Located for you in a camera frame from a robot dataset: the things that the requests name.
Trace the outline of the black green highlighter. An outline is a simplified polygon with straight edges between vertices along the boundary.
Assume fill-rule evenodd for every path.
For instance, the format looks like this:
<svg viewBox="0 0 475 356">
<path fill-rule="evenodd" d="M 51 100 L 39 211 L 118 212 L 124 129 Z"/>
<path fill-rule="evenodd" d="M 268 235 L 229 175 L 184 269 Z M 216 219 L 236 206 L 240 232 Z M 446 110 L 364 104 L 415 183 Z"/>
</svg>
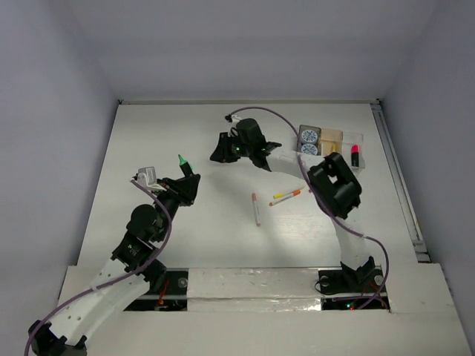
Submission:
<svg viewBox="0 0 475 356">
<path fill-rule="evenodd" d="M 189 162 L 181 154 L 178 155 L 178 158 L 179 158 L 179 166 L 183 173 L 183 176 L 185 178 L 193 177 L 194 172 Z"/>
</svg>

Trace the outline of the pink white marker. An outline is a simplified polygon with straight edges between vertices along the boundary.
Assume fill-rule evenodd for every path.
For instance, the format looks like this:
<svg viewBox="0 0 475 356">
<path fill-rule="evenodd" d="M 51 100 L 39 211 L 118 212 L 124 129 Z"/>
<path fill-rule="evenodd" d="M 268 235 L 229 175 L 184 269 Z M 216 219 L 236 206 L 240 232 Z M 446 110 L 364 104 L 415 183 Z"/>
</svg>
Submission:
<svg viewBox="0 0 475 356">
<path fill-rule="evenodd" d="M 253 214 L 255 217 L 255 224 L 257 227 L 261 226 L 261 219 L 260 219 L 260 213 L 258 210 L 258 198 L 257 194 L 255 192 L 252 193 L 252 208 L 253 208 Z"/>
</svg>

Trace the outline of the blue white round jar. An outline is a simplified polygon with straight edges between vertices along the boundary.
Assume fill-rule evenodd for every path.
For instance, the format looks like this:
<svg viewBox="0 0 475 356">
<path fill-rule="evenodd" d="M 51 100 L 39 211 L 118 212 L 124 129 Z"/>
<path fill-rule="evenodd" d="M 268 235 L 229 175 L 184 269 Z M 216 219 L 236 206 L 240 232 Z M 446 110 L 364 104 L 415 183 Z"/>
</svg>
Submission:
<svg viewBox="0 0 475 356">
<path fill-rule="evenodd" d="M 302 144 L 316 144 L 318 142 L 318 132 L 312 129 L 305 129 L 300 133 Z"/>
</svg>

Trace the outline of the black pink highlighter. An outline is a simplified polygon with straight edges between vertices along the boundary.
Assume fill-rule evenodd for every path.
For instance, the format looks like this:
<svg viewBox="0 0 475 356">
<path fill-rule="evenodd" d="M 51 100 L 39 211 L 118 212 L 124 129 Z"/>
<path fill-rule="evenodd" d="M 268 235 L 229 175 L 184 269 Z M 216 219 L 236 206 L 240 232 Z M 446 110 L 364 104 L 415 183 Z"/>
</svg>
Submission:
<svg viewBox="0 0 475 356">
<path fill-rule="evenodd" d="M 353 145 L 350 151 L 351 165 L 354 168 L 360 167 L 360 147 L 358 145 Z"/>
</svg>

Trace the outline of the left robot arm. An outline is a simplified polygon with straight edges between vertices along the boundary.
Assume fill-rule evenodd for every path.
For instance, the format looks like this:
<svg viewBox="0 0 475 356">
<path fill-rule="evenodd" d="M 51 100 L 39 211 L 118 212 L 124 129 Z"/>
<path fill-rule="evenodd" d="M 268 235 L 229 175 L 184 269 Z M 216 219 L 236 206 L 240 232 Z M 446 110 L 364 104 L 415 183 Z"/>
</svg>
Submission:
<svg viewBox="0 0 475 356">
<path fill-rule="evenodd" d="M 200 175 L 186 170 L 179 179 L 149 183 L 139 171 L 131 183 L 153 202 L 131 212 L 124 237 L 88 288 L 30 326 L 25 355 L 86 355 L 95 332 L 138 297 L 164 286 L 166 267 L 158 257 L 178 208 L 194 204 Z"/>
</svg>

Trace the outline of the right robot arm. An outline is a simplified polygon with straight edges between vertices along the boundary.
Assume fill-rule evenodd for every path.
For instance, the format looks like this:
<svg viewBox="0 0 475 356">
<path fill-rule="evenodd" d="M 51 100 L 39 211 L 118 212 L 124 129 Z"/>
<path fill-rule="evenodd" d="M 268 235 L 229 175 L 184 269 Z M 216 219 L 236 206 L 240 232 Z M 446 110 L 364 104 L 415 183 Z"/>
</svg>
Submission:
<svg viewBox="0 0 475 356">
<path fill-rule="evenodd" d="M 341 249 L 343 285 L 351 291 L 365 286 L 375 263 L 367 250 L 364 235 L 356 231 L 362 188 L 342 155 L 300 153 L 267 141 L 255 119 L 228 115 L 225 120 L 230 129 L 220 134 L 210 160 L 232 163 L 247 157 L 258 168 L 304 179 L 335 227 Z"/>
</svg>

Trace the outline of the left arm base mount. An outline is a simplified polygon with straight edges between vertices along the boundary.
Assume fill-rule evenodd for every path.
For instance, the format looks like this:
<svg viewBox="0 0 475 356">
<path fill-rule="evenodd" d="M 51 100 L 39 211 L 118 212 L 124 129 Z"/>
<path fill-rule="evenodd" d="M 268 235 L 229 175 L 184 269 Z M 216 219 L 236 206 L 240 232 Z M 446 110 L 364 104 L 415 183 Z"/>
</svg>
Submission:
<svg viewBox="0 0 475 356">
<path fill-rule="evenodd" d="M 184 312 L 188 308 L 189 270 L 173 268 L 166 272 L 163 285 L 149 291 L 125 308 L 127 312 Z"/>
</svg>

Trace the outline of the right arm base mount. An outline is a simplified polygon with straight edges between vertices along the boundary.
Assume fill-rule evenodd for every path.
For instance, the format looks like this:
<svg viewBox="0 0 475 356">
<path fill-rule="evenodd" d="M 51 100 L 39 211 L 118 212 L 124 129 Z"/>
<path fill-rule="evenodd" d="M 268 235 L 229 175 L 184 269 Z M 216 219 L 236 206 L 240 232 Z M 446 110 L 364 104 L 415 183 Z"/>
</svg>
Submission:
<svg viewBox="0 0 475 356">
<path fill-rule="evenodd" d="M 318 272 L 314 289 L 322 296 L 324 311 L 353 311 L 357 309 L 390 310 L 387 290 L 382 286 L 384 275 L 374 259 L 352 270 L 341 263 L 340 268 Z"/>
</svg>

